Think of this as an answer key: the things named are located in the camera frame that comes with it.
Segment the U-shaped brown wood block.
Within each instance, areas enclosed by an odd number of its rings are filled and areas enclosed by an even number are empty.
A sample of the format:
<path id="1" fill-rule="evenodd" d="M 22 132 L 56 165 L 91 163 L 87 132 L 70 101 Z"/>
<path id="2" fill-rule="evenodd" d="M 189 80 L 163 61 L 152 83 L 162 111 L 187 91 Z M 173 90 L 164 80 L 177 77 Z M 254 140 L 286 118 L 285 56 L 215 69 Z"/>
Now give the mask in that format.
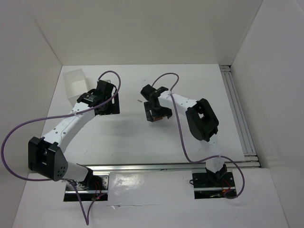
<path id="1" fill-rule="evenodd" d="M 153 121 L 155 122 L 155 121 L 159 121 L 159 120 L 162 120 L 163 119 L 163 117 L 153 117 Z"/>

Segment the white perforated plastic box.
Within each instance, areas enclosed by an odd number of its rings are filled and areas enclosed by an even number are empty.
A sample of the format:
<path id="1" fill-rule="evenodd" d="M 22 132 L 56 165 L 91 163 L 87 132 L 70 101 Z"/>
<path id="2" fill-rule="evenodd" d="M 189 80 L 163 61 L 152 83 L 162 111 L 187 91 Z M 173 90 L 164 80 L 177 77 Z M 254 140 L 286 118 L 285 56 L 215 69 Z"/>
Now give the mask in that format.
<path id="1" fill-rule="evenodd" d="M 73 70 L 63 74 L 66 96 L 72 106 L 77 103 L 77 99 L 89 89 L 85 74 L 82 69 Z"/>

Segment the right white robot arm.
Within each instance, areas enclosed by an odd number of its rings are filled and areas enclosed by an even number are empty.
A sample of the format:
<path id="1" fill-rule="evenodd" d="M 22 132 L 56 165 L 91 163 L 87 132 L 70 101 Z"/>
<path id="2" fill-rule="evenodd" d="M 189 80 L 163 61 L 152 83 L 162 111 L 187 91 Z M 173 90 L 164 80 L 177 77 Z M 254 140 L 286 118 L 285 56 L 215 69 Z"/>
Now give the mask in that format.
<path id="1" fill-rule="evenodd" d="M 227 167 L 220 156 L 218 146 L 219 121 L 208 100 L 204 98 L 198 101 L 188 99 L 172 93 L 163 86 L 155 89 L 151 85 L 146 85 L 140 93 L 146 99 L 144 109 L 147 121 L 155 122 L 164 117 L 170 118 L 175 113 L 181 146 L 187 161 L 192 164 L 205 162 L 207 178 L 213 184 L 218 183 L 227 173 Z M 192 161 L 188 157 L 181 131 L 180 114 L 186 117 L 190 133 L 200 141 L 203 151 L 207 153 L 207 158 Z"/>

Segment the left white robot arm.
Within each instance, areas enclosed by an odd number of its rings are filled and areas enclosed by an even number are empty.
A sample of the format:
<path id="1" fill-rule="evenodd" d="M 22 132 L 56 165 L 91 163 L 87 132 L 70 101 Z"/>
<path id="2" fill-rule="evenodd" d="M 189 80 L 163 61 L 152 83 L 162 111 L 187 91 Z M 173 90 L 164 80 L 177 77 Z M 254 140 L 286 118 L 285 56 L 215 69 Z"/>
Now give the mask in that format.
<path id="1" fill-rule="evenodd" d="M 29 141 L 29 169 L 53 181 L 72 180 L 83 189 L 101 186 L 101 177 L 84 165 L 68 162 L 64 153 L 78 132 L 95 116 L 119 112 L 117 87 L 99 80 L 95 89 L 79 96 L 69 117 L 43 137 L 33 137 Z"/>

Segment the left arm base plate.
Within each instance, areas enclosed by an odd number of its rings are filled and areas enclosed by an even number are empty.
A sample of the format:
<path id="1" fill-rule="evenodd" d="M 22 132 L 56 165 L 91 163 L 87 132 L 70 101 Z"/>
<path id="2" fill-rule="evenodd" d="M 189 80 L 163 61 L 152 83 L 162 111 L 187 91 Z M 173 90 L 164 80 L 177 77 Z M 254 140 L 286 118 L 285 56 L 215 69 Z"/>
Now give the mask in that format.
<path id="1" fill-rule="evenodd" d="M 70 180 L 79 193 L 102 193 L 108 191 L 108 174 L 93 175 L 89 181 Z"/>

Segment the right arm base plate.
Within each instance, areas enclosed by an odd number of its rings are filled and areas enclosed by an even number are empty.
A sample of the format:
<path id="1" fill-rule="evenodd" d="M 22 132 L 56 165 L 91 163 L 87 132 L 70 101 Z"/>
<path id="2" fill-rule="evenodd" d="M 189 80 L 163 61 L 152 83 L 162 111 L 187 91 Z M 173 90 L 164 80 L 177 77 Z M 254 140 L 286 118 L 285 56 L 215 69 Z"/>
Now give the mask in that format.
<path id="1" fill-rule="evenodd" d="M 208 174 L 192 173 L 192 183 L 194 188 L 234 188 L 235 182 L 232 172 L 227 172 L 219 181 L 209 178 Z"/>

